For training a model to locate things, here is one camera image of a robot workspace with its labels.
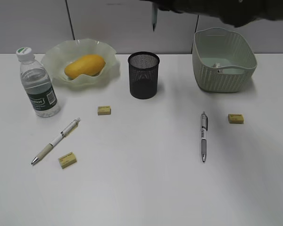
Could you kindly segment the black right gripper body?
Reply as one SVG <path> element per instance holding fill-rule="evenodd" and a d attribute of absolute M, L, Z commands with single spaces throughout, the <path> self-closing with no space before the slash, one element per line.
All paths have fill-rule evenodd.
<path fill-rule="evenodd" d="M 197 14 L 199 12 L 198 0 L 145 0 L 153 3 L 161 11 L 175 13 Z"/>

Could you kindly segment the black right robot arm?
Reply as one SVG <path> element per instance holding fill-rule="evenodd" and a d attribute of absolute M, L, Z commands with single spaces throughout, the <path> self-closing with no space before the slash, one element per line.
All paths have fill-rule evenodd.
<path fill-rule="evenodd" d="M 152 0 L 162 11 L 210 16 L 236 28 L 256 20 L 283 21 L 283 0 Z"/>

